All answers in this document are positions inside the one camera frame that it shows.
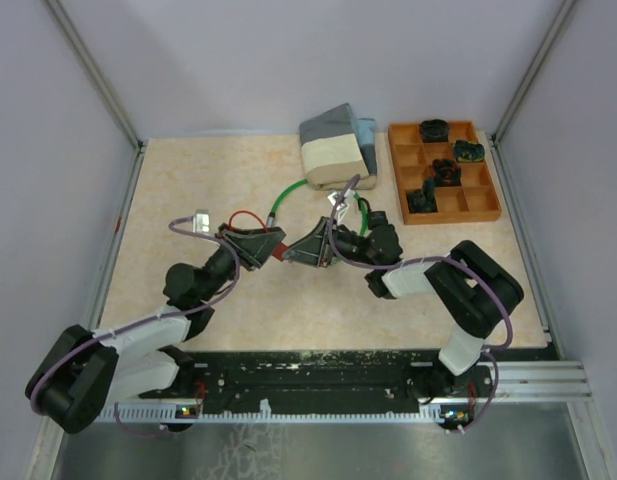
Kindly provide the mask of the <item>black Kaijing padlock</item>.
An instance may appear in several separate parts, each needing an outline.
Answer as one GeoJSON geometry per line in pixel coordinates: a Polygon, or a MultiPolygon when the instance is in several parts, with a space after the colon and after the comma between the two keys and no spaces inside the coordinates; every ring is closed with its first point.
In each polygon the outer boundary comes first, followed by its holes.
{"type": "Polygon", "coordinates": [[[373,210],[367,199],[361,197],[358,206],[363,214],[363,224],[367,230],[373,230],[379,226],[387,225],[388,219],[384,211],[373,210]]]}

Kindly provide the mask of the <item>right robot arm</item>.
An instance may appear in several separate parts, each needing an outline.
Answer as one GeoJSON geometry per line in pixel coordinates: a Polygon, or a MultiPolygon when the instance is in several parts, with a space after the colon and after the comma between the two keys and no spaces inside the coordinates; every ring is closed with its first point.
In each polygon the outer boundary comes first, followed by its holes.
{"type": "Polygon", "coordinates": [[[371,213],[368,232],[356,233],[323,217],[306,236],[280,248],[283,261],[326,268],[333,261],[366,271],[370,291],[380,299],[434,293],[455,322],[438,354],[436,387],[449,396],[458,395],[470,383],[470,372],[488,348],[486,340],[501,322],[506,340],[512,341],[510,315],[524,299],[519,282],[477,244],[464,240],[446,256],[408,262],[397,230],[383,211],[371,213]]]}

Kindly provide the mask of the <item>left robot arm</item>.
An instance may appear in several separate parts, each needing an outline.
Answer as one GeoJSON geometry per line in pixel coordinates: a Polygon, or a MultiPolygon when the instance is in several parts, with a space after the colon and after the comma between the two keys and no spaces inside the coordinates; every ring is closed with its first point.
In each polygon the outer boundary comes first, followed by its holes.
{"type": "Polygon", "coordinates": [[[217,249],[203,266],[176,263],[168,269],[166,303],[153,315],[113,329],[65,329],[25,388],[31,409],[76,434],[122,400],[165,389],[177,397],[189,394],[196,373],[177,344],[202,333],[240,271],[261,268],[285,236],[279,227],[222,224],[209,239],[217,249]]]}

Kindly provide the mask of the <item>green cable lock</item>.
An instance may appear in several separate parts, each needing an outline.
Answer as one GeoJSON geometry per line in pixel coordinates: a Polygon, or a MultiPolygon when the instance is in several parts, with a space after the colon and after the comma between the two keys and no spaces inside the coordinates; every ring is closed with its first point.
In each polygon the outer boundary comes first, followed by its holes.
{"type": "MultiPolygon", "coordinates": [[[[283,190],[278,197],[276,198],[276,200],[274,201],[267,220],[266,220],[266,226],[267,227],[273,227],[275,225],[276,222],[276,214],[279,210],[279,207],[281,206],[282,202],[291,194],[293,193],[295,190],[307,185],[308,182],[306,180],[299,180],[293,184],[291,184],[290,186],[288,186],[285,190],[283,190]]],[[[361,229],[359,234],[361,236],[364,236],[365,233],[368,230],[368,215],[370,213],[370,204],[369,202],[362,196],[360,196],[357,192],[354,193],[354,199],[357,202],[357,207],[358,210],[361,214],[361,229]]]]}

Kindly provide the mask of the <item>red cable seal lock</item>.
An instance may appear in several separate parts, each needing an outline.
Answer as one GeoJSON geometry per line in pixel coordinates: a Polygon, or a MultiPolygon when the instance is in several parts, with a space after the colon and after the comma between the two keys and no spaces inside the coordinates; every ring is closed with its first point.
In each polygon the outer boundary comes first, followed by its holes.
{"type": "MultiPolygon", "coordinates": [[[[232,226],[233,220],[239,215],[247,215],[249,217],[252,217],[253,219],[257,221],[260,227],[266,232],[268,232],[274,226],[275,219],[276,219],[276,213],[274,211],[270,211],[266,220],[263,220],[259,215],[255,214],[254,212],[250,210],[241,209],[241,210],[237,210],[233,212],[231,216],[229,217],[228,227],[230,230],[233,229],[233,226],[232,226]]],[[[272,257],[282,262],[283,261],[282,254],[285,252],[286,249],[287,249],[287,246],[283,242],[279,243],[273,250],[272,257]]]]}

